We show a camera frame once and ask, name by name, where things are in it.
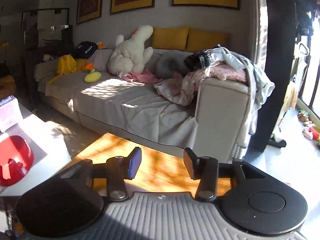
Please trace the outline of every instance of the pink cloth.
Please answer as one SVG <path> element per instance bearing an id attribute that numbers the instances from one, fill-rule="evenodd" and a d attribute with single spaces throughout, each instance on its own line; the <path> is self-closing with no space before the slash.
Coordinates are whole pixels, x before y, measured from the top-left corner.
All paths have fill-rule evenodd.
<path id="1" fill-rule="evenodd" d="M 245 70 L 236 70 L 220 61 L 215 62 L 205 69 L 198 69 L 195 72 L 189 72 L 184 78 L 181 74 L 175 73 L 173 78 L 162 81 L 154 85 L 159 95 L 162 95 L 169 101 L 187 106 L 198 91 L 200 81 L 207 77 L 217 77 L 220 80 L 237 80 L 246 82 Z"/>
<path id="2" fill-rule="evenodd" d="M 135 72 L 130 72 L 129 74 L 121 72 L 118 77 L 127 82 L 140 82 L 148 84 L 155 84 L 163 81 L 163 79 L 158 79 L 147 69 L 145 69 L 141 74 Z"/>

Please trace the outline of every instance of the pink box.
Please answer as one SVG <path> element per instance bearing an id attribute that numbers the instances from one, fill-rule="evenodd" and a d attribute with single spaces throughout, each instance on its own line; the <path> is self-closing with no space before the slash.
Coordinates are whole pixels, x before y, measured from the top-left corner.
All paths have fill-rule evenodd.
<path id="1" fill-rule="evenodd" d="M 0 100 L 0 131 L 5 132 L 16 123 L 23 120 L 18 100 L 8 96 Z"/>

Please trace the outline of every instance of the goose plush toy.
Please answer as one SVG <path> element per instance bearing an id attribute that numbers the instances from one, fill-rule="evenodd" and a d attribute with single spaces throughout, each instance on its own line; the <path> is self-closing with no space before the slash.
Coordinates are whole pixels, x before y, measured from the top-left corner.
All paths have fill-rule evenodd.
<path id="1" fill-rule="evenodd" d="M 153 48 L 144 48 L 144 43 L 153 34 L 153 27 L 142 25 L 125 41 L 123 35 L 116 38 L 116 49 L 110 57 L 108 70 L 113 75 L 120 72 L 141 74 L 146 63 L 151 59 Z"/>

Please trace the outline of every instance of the wooden table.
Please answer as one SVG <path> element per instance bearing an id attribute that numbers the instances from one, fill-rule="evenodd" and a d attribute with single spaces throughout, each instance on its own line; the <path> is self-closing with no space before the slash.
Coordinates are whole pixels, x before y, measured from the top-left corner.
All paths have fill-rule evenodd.
<path id="1" fill-rule="evenodd" d="M 184 166 L 183 159 L 165 154 L 137 143 L 106 133 L 89 147 L 80 152 L 65 168 L 80 160 L 91 159 L 93 164 L 105 163 L 108 158 L 115 156 L 127 157 L 135 148 L 141 147 L 142 161 L 133 180 L 126 180 L 150 192 L 185 192 L 190 191 L 194 196 L 199 180 L 191 180 Z M 96 183 L 95 189 L 106 187 L 105 179 Z M 230 189 L 230 179 L 219 179 L 218 195 L 223 195 Z"/>

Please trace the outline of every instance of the red plastic container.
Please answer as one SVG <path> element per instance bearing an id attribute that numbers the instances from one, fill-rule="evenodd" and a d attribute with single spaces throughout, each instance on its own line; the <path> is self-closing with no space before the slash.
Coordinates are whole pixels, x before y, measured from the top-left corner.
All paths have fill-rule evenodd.
<path id="1" fill-rule="evenodd" d="M 310 127 L 309 131 L 312 132 L 313 138 L 314 138 L 315 140 L 317 140 L 317 139 L 319 138 L 320 133 L 317 132 L 317 130 L 316 130 L 313 126 Z"/>
<path id="2" fill-rule="evenodd" d="M 8 187 L 20 181 L 30 170 L 34 155 L 28 143 L 18 135 L 0 143 L 0 186 Z"/>

